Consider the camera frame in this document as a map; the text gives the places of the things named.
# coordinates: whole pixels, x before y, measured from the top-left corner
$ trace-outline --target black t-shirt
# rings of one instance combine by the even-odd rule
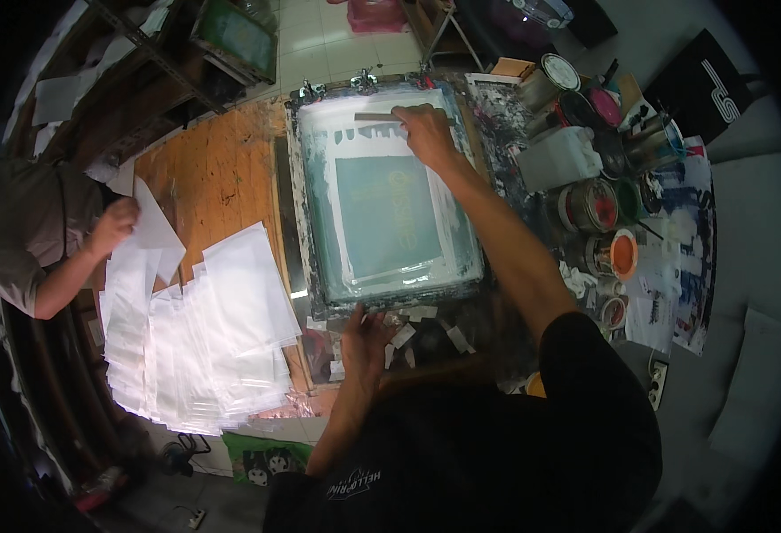
[[[646,392],[579,313],[540,366],[546,400],[421,386],[376,405],[327,477],[273,477],[263,531],[629,530],[662,469]]]

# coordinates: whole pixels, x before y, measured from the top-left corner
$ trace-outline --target pink paint lid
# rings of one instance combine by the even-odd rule
[[[587,97],[601,119],[604,119],[604,122],[607,122],[609,126],[616,127],[622,123],[622,112],[610,93],[595,87],[589,90]]]

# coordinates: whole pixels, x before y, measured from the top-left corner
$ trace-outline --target black bag with white logo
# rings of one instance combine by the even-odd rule
[[[703,30],[643,91],[646,100],[674,113],[684,137],[701,135],[705,144],[739,118],[755,97],[716,39]]]

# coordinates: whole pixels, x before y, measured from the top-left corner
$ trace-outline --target gray shirt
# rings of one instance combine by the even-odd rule
[[[103,212],[94,180],[67,167],[0,161],[0,296],[35,314],[44,267],[62,259],[62,180],[67,213],[67,254],[83,244]]]

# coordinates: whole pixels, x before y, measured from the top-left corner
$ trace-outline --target red plastic bag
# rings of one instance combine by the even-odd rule
[[[398,0],[349,0],[346,18],[356,33],[399,33],[406,23]]]

